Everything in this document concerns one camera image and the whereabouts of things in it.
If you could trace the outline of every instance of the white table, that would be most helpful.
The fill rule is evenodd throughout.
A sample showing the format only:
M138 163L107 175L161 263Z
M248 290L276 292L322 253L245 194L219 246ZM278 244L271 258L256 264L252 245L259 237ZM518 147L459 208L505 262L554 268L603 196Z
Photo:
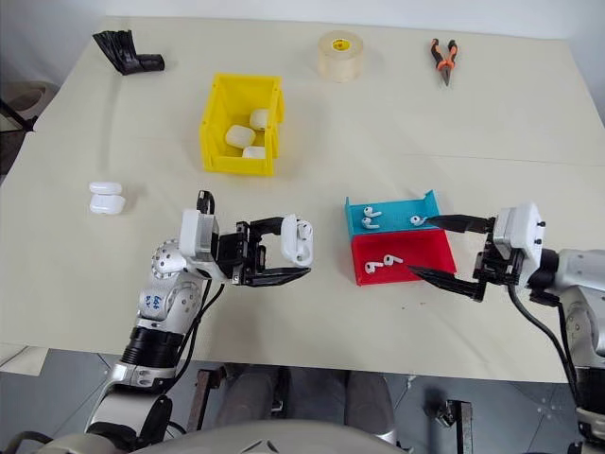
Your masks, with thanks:
M152 251L178 235L182 209L206 188L225 233L242 219L310 220L316 260L287 286L228 288L195 358L564 380L549 341L502 288L479 304L422 282L356 286L343 203L436 189L443 212L490 216L532 200L547 247L602 248L605 130L565 43L347 26L364 39L366 67L335 84L315 72L317 40L334 26L108 18L102 27L127 28L139 52L164 55L165 71L122 77L91 42L3 183L1 342L121 353ZM433 37L459 45L449 88L428 52ZM201 168L214 72L282 76L273 178ZM125 186L123 215L87 211L88 182L99 179ZM470 277L484 238L449 239ZM553 310L529 307L557 330Z

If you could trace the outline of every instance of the white object in bin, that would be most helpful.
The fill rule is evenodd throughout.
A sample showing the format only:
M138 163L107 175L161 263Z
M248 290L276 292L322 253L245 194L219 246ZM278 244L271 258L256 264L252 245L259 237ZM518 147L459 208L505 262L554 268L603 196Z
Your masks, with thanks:
M99 215L119 215L126 204L122 196L93 194L91 211Z
M225 134L225 142L232 147L245 148L252 145L256 132L245 126L233 125Z
M122 194L122 184L116 182L92 182L88 188L93 194L104 196L119 196Z
M421 218L420 216L412 216L409 219L409 222L416 227L420 227L421 225L424 224L425 221L426 221L426 218Z
M374 209L371 206L366 206L363 209L363 214L367 217L367 218L375 218L377 216L382 215L382 211L377 211L376 213L374 213Z
M391 255L390 253L388 253L387 255L385 255L385 258L383 260L385 262L385 265L387 265L388 267L392 267L393 264L396 263L404 263L404 259L403 258L399 258L395 255Z
M268 109L254 109L250 114L250 126L255 130L264 131L268 123Z
M366 266L364 269L367 274L373 274L376 271L376 268L384 267L385 264L381 262L366 262Z
M379 229L380 228L380 226L378 224L372 224L372 219L371 218L363 218L363 219L361 219L361 225L363 226L364 229L368 229L368 230Z
M265 147L245 147L244 154L242 154L242 158L265 159L265 157Z
M294 265L308 267L313 262L313 226L288 215L282 220L282 255Z

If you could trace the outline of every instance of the clear packing tape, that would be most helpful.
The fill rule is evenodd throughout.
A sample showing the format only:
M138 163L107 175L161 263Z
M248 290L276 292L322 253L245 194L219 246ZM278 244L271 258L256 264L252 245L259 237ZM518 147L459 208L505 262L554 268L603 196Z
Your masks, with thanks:
M318 71L324 79L346 82L361 73L363 41L354 33L334 30L320 38Z

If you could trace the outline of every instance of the pliers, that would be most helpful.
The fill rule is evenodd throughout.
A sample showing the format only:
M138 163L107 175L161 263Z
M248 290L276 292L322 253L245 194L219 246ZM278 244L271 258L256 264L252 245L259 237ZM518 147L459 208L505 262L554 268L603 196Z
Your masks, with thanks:
M452 40L447 45L447 48L450 51L449 57L446 59L443 57L440 49L439 49L439 40L435 38L431 42L431 54L433 54L433 58L435 59L436 68L441 73L441 77L445 82L445 85L450 84L450 71L456 67L454 60L456 59L456 55L458 54L458 45L456 41Z

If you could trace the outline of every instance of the orange pliers handle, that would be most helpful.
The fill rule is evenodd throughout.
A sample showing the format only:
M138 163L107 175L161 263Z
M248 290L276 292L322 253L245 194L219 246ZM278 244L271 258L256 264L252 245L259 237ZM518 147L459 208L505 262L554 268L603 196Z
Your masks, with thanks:
M458 54L458 45L456 41L452 40L447 45L447 48L450 51L449 57L446 59L439 49L439 40L435 38L431 42L431 54L433 54L433 58L435 59L436 68L438 71L441 71L445 67L449 67L450 69L454 69L456 67L456 55Z

